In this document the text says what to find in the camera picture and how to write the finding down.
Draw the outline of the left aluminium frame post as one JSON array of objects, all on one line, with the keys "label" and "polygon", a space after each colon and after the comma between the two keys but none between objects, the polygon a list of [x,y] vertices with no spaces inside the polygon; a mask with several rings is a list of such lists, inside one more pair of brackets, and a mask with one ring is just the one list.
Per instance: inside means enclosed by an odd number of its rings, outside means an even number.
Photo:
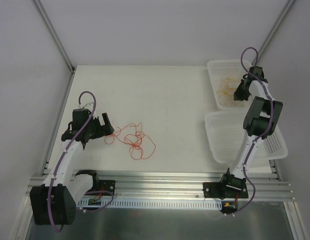
[{"label": "left aluminium frame post", "polygon": [[72,61],[70,60],[51,20],[49,15],[47,14],[47,11],[45,10],[44,5],[42,4],[42,2],[40,0],[32,0],[32,3],[34,5],[34,7],[36,8],[36,10],[39,13],[39,16],[41,17],[49,35],[51,36],[55,46],[57,47],[58,52],[60,53],[67,69],[73,73],[75,71],[75,67],[72,64]]}]

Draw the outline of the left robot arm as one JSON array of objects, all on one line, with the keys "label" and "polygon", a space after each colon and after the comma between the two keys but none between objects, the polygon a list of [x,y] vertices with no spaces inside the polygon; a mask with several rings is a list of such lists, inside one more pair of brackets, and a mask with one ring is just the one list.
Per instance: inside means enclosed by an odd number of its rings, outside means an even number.
[{"label": "left robot arm", "polygon": [[113,134],[114,128],[108,114],[104,112],[102,119],[103,123],[87,108],[73,110],[72,120],[61,136],[57,161],[42,184],[30,190],[36,225],[50,225],[53,228],[71,225],[76,217],[77,204],[87,193],[113,196],[111,191],[101,186],[96,170],[74,172],[80,155],[90,140]]}]

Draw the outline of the red orange wire ball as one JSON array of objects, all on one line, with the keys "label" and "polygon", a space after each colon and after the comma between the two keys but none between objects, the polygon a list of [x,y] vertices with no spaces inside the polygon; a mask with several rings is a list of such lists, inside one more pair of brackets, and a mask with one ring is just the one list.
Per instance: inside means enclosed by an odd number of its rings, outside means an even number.
[{"label": "red orange wire ball", "polygon": [[125,145],[130,157],[135,161],[147,160],[157,150],[156,143],[144,132],[143,123],[129,123],[123,127],[117,127],[115,131],[104,138],[107,145],[116,142]]}]

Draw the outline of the near white plastic basket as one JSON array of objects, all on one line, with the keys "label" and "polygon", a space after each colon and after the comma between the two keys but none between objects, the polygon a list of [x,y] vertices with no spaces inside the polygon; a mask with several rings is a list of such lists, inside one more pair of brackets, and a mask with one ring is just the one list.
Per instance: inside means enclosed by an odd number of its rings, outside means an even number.
[{"label": "near white plastic basket", "polygon": [[[220,164],[232,163],[243,143],[246,108],[209,112],[204,117],[205,130],[213,158]],[[258,147],[254,160],[276,160],[288,156],[283,135],[277,126]]]}]

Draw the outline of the aluminium frame post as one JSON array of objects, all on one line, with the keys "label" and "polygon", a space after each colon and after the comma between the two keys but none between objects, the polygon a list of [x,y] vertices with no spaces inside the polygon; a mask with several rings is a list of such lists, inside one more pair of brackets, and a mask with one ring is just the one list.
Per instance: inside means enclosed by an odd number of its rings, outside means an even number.
[{"label": "aluminium frame post", "polygon": [[39,13],[39,16],[41,17],[49,35],[51,36],[55,46],[57,47],[58,52],[60,53],[67,69],[73,73],[75,71],[75,67],[72,64],[72,61],[70,60],[51,20],[49,15],[47,14],[47,11],[45,10],[44,5],[42,4],[42,2],[40,0],[32,0],[32,3],[34,5],[34,7],[36,8],[36,10]]},{"label": "aluminium frame post", "polygon": [[263,40],[261,46],[259,47],[259,49],[257,51],[258,52],[258,56],[256,56],[253,59],[254,63],[258,63],[262,59],[262,57],[266,53],[268,47],[271,45],[273,39],[275,38],[278,30],[282,26],[283,22],[287,18],[288,14],[292,10],[292,8],[293,8],[293,6],[295,5],[296,2],[297,2],[297,0],[287,0],[285,2],[282,10],[279,12],[279,14],[278,14],[277,18],[275,19],[272,27],[270,28],[268,34],[266,35],[266,37]]}]

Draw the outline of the aluminium mounting rail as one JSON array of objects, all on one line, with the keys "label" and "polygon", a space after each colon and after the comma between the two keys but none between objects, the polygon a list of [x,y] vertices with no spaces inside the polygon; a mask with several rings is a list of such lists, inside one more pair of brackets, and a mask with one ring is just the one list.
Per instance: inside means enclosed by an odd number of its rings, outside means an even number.
[{"label": "aluminium mounting rail", "polygon": [[[115,181],[115,196],[124,199],[194,200],[204,198],[203,183],[218,182],[221,173],[133,172],[99,170],[103,180]],[[250,173],[255,201],[295,202],[292,185],[275,173]]]}]

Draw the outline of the far white plastic basket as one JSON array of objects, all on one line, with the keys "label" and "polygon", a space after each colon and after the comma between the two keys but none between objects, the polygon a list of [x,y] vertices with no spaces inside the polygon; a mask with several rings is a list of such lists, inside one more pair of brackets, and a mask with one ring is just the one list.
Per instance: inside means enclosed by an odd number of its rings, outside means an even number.
[{"label": "far white plastic basket", "polygon": [[243,75],[252,64],[239,59],[212,60],[207,63],[210,83],[217,107],[221,111],[248,109],[257,95],[257,90],[252,86],[249,91],[253,94],[248,101],[234,101],[234,92],[241,83]]}]

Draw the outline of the right aluminium frame post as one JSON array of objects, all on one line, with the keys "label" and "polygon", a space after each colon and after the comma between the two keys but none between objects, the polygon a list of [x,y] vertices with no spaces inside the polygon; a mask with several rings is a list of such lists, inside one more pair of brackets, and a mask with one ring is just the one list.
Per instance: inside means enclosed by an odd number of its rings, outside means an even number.
[{"label": "right aluminium frame post", "polygon": [[297,0],[287,0],[285,2],[282,10],[279,12],[279,14],[278,14],[277,18],[275,19],[272,27],[270,28],[268,34],[266,35],[266,37],[263,40],[261,46],[259,47],[259,49],[257,51],[258,52],[258,56],[256,56],[253,59],[254,63],[258,63],[262,59],[262,57],[266,53],[268,47],[271,45],[273,39],[275,38],[278,30],[282,26],[283,22],[287,18],[288,14],[292,10],[292,8],[293,8],[293,6],[295,5],[296,2],[297,2]]}]

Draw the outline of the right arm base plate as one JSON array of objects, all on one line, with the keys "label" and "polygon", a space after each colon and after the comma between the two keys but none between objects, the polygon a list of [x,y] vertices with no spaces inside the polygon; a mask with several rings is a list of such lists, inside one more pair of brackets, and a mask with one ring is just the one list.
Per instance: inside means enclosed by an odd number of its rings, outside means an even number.
[{"label": "right arm base plate", "polygon": [[249,197],[247,191],[242,189],[223,186],[220,182],[204,182],[203,194],[205,198],[224,199],[247,199]]}]

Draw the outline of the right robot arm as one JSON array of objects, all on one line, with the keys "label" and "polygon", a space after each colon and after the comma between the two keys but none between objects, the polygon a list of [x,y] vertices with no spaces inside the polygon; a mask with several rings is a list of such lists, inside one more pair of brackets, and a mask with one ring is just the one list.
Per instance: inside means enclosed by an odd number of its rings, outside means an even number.
[{"label": "right robot arm", "polygon": [[235,101],[252,103],[243,121],[244,139],[235,162],[222,175],[218,182],[220,199],[237,198],[247,190],[248,169],[263,141],[273,134],[279,120],[283,103],[276,101],[268,89],[263,68],[251,66],[233,94]]}]

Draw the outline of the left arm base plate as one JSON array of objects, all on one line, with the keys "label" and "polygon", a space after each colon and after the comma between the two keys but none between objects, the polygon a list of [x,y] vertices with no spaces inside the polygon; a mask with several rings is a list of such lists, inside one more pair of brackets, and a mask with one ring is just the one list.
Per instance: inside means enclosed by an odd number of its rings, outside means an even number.
[{"label": "left arm base plate", "polygon": [[116,190],[116,181],[115,180],[99,180],[98,184],[98,190],[101,191],[107,191],[112,193],[113,195],[115,194]]}]

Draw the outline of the white plastic basket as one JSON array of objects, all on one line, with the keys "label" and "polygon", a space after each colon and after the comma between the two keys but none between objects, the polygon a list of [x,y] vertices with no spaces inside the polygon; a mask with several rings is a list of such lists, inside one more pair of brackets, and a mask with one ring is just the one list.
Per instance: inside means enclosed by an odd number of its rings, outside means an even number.
[{"label": "white plastic basket", "polygon": [[210,83],[217,107],[221,111],[248,109],[257,95],[257,90],[252,86],[249,91],[253,94],[248,101],[234,101],[234,92],[241,83],[243,75],[252,64],[239,59],[212,60],[207,63]]},{"label": "white plastic basket", "polygon": [[[220,164],[232,163],[243,143],[246,108],[209,112],[204,117],[205,130],[213,158]],[[283,135],[277,126],[258,147],[254,160],[276,160],[288,156]]]}]

